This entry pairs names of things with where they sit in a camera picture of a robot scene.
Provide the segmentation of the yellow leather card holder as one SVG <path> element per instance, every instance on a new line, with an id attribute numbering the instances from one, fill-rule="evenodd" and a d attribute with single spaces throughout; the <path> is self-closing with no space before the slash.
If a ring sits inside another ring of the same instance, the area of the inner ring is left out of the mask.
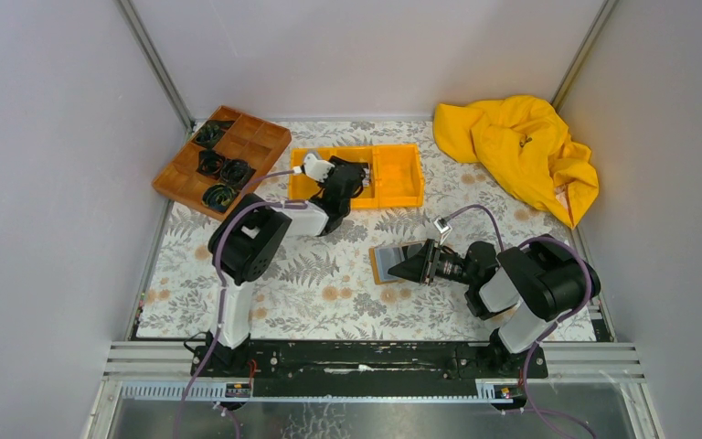
<path id="1" fill-rule="evenodd" d="M 410 281 L 420 283 L 420 272 L 415 262 L 408 260 L 415 258 L 423 263 L 423 258 L 417 254 L 421 251 L 425 241 L 391 244 L 373 247 L 369 250 L 369 259 L 375 284 L 391 284 Z"/>

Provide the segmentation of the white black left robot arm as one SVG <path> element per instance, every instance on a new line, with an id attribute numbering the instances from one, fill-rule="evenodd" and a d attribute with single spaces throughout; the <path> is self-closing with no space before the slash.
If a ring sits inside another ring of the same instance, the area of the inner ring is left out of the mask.
<path id="1" fill-rule="evenodd" d="M 243 198 L 208 242 L 221 290 L 218 316 L 210 329 L 212 364 L 227 376 L 244 370 L 250 337 L 253 283 L 269 268 L 286 237 L 321 237 L 336 230 L 351 211 L 351 201 L 365 189 L 369 165 L 337 156 L 324 160 L 310 151 L 290 170 L 254 181 L 303 175 L 318 185 L 308 199 L 266 201 L 243 188 Z"/>

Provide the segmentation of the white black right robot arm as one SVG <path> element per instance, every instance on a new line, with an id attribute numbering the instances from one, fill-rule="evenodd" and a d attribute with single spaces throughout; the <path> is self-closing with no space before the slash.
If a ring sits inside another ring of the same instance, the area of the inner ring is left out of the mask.
<path id="1" fill-rule="evenodd" d="M 464 255 L 426 240 L 397 248 L 389 260 L 385 272 L 396 279 L 430 284 L 441 278 L 465 285 L 468 308 L 481 320 L 512 314 L 489 338 L 487 362 L 502 377 L 519 370 L 523 352 L 601 290 L 596 271 L 549 235 L 503 251 L 476 241 Z"/>

